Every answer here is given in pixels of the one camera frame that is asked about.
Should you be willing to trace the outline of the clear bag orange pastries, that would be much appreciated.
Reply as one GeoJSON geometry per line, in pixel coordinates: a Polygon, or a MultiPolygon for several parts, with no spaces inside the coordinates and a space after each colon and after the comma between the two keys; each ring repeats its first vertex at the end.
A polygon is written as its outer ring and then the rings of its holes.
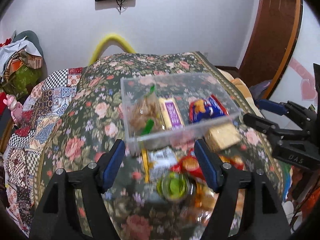
{"type": "Polygon", "coordinates": [[[219,194],[206,184],[191,182],[190,193],[181,208],[180,218],[187,224],[206,226],[215,208],[219,194]]]}

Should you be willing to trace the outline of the beige cake block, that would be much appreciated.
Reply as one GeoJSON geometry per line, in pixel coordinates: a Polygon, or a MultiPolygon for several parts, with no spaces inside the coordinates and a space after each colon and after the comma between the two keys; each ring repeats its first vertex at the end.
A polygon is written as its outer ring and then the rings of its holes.
{"type": "Polygon", "coordinates": [[[220,152],[241,141],[241,136],[232,122],[211,127],[204,140],[212,152],[220,152]]]}

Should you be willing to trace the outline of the red snack bag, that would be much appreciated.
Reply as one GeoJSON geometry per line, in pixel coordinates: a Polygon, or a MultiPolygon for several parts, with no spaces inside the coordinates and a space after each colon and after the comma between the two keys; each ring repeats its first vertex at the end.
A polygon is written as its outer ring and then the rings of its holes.
{"type": "MultiPolygon", "coordinates": [[[[219,154],[219,158],[223,163],[230,163],[232,166],[239,170],[244,170],[245,165],[242,159],[239,156],[235,157],[227,157],[224,155],[219,154]]],[[[172,166],[170,168],[170,171],[176,172],[176,173],[182,173],[187,174],[193,178],[200,179],[202,181],[205,181],[203,172],[200,168],[199,162],[197,158],[195,157],[194,148],[191,148],[188,151],[188,154],[181,158],[177,164],[172,166]]]]}

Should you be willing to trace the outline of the green jelly cup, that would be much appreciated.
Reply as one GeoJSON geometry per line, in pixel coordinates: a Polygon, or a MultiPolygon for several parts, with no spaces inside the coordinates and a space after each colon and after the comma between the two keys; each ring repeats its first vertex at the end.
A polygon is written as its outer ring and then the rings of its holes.
{"type": "Polygon", "coordinates": [[[158,194],[171,203],[180,203],[191,195],[192,185],[185,174],[169,171],[157,181],[158,194]]]}

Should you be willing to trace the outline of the beige blanket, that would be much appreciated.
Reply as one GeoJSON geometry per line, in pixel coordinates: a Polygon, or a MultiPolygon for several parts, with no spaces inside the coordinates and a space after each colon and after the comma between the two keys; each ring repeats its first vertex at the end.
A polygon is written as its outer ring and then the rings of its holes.
{"type": "Polygon", "coordinates": [[[219,71],[228,81],[230,81],[233,85],[235,85],[235,87],[240,91],[240,93],[244,96],[244,98],[246,99],[246,101],[250,105],[253,112],[257,116],[263,118],[263,115],[261,114],[259,109],[254,104],[252,94],[250,93],[250,91],[249,91],[248,87],[245,85],[245,83],[240,78],[238,78],[238,77],[234,78],[231,74],[229,74],[228,72],[226,72],[224,70],[219,69],[219,71]]]}

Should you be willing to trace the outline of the blue orange snack packet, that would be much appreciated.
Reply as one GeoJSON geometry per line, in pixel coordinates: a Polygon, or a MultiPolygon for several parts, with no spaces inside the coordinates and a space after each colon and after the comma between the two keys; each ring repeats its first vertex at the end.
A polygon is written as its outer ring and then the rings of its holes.
{"type": "Polygon", "coordinates": [[[207,98],[195,100],[189,105],[189,122],[192,124],[227,115],[229,115],[227,109],[213,94],[207,98]]]}

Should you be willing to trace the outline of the brown wooden door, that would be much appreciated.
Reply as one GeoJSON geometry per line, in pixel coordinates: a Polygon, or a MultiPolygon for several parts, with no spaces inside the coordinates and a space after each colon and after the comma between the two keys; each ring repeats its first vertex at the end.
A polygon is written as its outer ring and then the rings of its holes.
{"type": "Polygon", "coordinates": [[[268,99],[280,82],[295,49],[303,15],[303,0],[259,0],[252,35],[239,74],[251,87],[270,81],[268,99]]]}

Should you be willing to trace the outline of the yellow purple snack bar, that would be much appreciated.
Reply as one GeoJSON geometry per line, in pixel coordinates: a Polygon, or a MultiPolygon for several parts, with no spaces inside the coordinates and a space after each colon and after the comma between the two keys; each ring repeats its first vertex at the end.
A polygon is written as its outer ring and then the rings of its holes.
{"type": "Polygon", "coordinates": [[[159,98],[159,106],[166,130],[184,127],[184,122],[174,98],[159,98]]]}

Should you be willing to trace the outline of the floral green bedspread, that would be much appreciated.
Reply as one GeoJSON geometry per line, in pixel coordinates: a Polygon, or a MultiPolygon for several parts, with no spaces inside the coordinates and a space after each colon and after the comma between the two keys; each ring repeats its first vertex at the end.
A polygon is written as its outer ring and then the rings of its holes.
{"type": "Polygon", "coordinates": [[[30,239],[231,239],[281,210],[284,172],[249,90],[198,52],[84,68],[41,153],[30,239]]]}

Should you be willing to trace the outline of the silver yellow snack packet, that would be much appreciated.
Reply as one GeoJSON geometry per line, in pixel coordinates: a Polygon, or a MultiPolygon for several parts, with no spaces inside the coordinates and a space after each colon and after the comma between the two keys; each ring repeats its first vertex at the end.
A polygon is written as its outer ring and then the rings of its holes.
{"type": "Polygon", "coordinates": [[[156,151],[142,149],[145,182],[156,181],[169,168],[177,164],[175,152],[170,147],[156,151]]]}

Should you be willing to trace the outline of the clear plastic storage box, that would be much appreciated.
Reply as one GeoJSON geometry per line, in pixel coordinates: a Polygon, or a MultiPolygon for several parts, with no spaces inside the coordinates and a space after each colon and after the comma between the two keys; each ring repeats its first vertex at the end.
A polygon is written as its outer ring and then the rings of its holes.
{"type": "Polygon", "coordinates": [[[125,142],[132,154],[178,146],[240,115],[222,82],[209,73],[122,78],[125,142]]]}

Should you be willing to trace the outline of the patchwork quilt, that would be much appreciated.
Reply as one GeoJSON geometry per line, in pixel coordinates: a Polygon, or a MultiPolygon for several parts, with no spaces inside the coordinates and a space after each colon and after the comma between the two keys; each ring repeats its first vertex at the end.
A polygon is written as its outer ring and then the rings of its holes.
{"type": "Polygon", "coordinates": [[[82,68],[58,70],[36,85],[22,108],[18,129],[4,153],[7,212],[19,232],[29,235],[33,182],[41,152],[56,123],[76,96],[82,68]]]}

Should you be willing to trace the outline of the pink plush toy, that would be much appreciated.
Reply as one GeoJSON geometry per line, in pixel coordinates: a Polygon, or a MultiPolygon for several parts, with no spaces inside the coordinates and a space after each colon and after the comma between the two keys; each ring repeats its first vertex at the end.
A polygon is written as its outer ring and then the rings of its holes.
{"type": "Polygon", "coordinates": [[[6,95],[3,103],[8,107],[11,117],[15,124],[18,124],[22,119],[23,105],[17,101],[14,95],[6,95]]]}

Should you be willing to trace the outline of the pile of clothes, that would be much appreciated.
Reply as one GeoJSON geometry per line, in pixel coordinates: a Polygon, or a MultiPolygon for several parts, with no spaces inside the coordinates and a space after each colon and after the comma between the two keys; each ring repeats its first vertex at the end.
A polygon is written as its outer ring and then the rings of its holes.
{"type": "Polygon", "coordinates": [[[23,98],[39,83],[44,62],[38,36],[31,30],[1,43],[1,91],[23,98]]]}

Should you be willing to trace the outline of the yellow curved headboard tube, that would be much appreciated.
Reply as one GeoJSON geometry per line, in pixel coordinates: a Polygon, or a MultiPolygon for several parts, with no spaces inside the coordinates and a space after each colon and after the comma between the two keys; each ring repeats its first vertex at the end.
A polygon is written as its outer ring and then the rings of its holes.
{"type": "Polygon", "coordinates": [[[107,34],[102,40],[98,43],[93,54],[89,60],[89,65],[95,63],[103,52],[110,46],[117,46],[125,53],[135,54],[136,51],[133,47],[125,40],[122,36],[116,33],[107,34]]]}

